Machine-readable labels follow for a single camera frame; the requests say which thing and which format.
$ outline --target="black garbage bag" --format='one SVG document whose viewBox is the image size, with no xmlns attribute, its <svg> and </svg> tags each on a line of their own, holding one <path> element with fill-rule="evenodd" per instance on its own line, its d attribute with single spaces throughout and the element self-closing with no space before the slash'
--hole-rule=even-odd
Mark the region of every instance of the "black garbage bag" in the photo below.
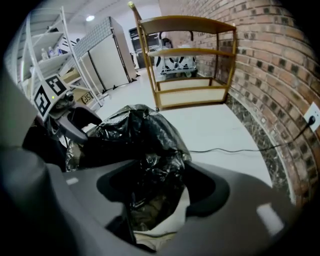
<svg viewBox="0 0 320 256">
<path fill-rule="evenodd" d="M 159 193 L 167 195 L 173 189 L 181 195 L 184 161 L 190 161 L 191 156 L 179 132 L 160 113 L 146 105 L 128 105 L 87 134 L 89 140 L 86 144 L 69 144 L 66 157 L 68 172 L 129 159 L 139 160 L 140 169 L 136 170 L 138 182 L 131 194 L 132 213 L 141 213 L 143 205 L 159 199 Z M 169 174 L 173 182 L 168 184 Z M 167 205 L 169 197 L 162 196 L 162 200 L 167 200 L 162 204 Z M 167 211 L 168 214 L 175 210 L 177 204 Z M 151 229 L 154 223 L 146 226 Z"/>
</svg>

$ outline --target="concrete floor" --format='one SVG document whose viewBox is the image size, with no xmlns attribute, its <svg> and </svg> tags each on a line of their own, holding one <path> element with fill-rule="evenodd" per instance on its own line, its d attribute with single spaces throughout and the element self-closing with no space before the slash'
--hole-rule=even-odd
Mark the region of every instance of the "concrete floor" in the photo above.
<svg viewBox="0 0 320 256">
<path fill-rule="evenodd" d="M 141 76 L 137 81 L 108 91 L 109 96 L 105 98 L 103 107 L 97 111 L 102 120 L 126 105 L 145 104 L 155 109 L 147 71 L 142 69 L 138 73 Z M 247 129 L 225 104 L 162 110 L 160 113 L 177 128 L 189 150 L 258 149 Z M 248 174 L 272 186 L 260 152 L 227 153 L 215 150 L 208 153 L 192 153 L 191 156 L 192 161 Z"/>
</svg>

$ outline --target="metal shelf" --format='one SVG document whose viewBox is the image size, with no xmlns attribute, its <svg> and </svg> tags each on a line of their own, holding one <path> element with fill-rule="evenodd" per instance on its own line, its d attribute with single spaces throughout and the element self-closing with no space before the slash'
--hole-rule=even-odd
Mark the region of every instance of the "metal shelf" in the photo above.
<svg viewBox="0 0 320 256">
<path fill-rule="evenodd" d="M 71 56 L 71 53 L 62 54 L 38 62 L 43 76 L 48 77 L 52 74 L 57 73 L 69 56 Z"/>
</svg>

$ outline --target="electrical outlet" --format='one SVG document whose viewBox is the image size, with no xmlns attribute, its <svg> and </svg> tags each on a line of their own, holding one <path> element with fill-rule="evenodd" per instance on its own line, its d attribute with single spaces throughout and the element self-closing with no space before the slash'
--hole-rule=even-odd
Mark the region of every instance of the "electrical outlet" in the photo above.
<svg viewBox="0 0 320 256">
<path fill-rule="evenodd" d="M 311 116 L 315 117 L 315 122 L 313 125 L 310 126 L 310 128 L 313 132 L 315 132 L 320 126 L 320 109 L 314 102 L 312 102 L 311 106 L 309 107 L 309 109 L 303 117 L 306 120 L 306 122 L 309 122 Z"/>
</svg>

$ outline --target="white metal shelving unit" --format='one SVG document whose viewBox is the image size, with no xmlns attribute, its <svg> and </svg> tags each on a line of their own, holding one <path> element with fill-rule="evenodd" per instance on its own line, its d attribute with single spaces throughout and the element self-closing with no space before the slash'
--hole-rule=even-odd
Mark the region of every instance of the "white metal shelving unit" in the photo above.
<svg viewBox="0 0 320 256">
<path fill-rule="evenodd" d="M 53 19 L 53 22 L 43 21 L 42 26 L 40 26 L 39 23 L 41 22 L 38 21 L 40 16 L 45 16 L 47 20 L 50 17 L 51 19 Z M 56 28 L 61 23 L 63 32 L 50 32 L 51 29 Z M 44 31 L 44 26 L 50 26 L 50 28 L 45 29 Z M 100 107 L 103 106 L 104 100 L 101 92 L 97 90 L 98 95 L 96 95 L 92 86 L 84 75 L 78 58 L 74 52 L 69 38 L 66 15 L 63 6 L 60 10 L 35 9 L 27 16 L 25 24 L 21 28 L 21 31 L 24 31 L 24 33 L 22 32 L 19 34 L 18 38 L 16 39 L 16 44 L 13 47 L 14 50 L 12 50 L 12 55 L 16 54 L 15 56 L 12 56 L 12 67 L 17 67 L 19 65 L 17 59 L 19 59 L 19 55 L 21 56 L 19 74 L 17 68 L 15 72 L 13 71 L 11 72 L 11 74 L 13 74 L 12 76 L 16 83 L 21 85 L 21 88 L 23 89 L 29 100 L 33 100 L 34 93 L 42 83 L 45 83 L 45 78 L 53 74 L 59 74 L 59 71 L 61 70 L 63 65 L 67 62 L 67 60 L 70 59 L 70 57 L 72 57 L 75 63 L 75 67 L 80 74 L 80 77 L 69 82 L 68 86 L 70 88 L 77 88 L 87 92 L 91 92 L 93 98 L 95 99 L 95 102 L 90 104 L 90 108 L 95 108 L 97 104 Z M 49 47 L 55 49 L 63 36 L 65 36 L 68 42 L 70 52 L 54 56 L 47 60 L 42 60 L 42 48 L 44 48 L 46 51 Z M 29 77 L 31 77 L 30 86 L 29 83 L 24 83 L 24 80 Z M 80 79 L 83 81 L 84 86 L 74 85 L 74 83 L 79 81 Z"/>
</svg>

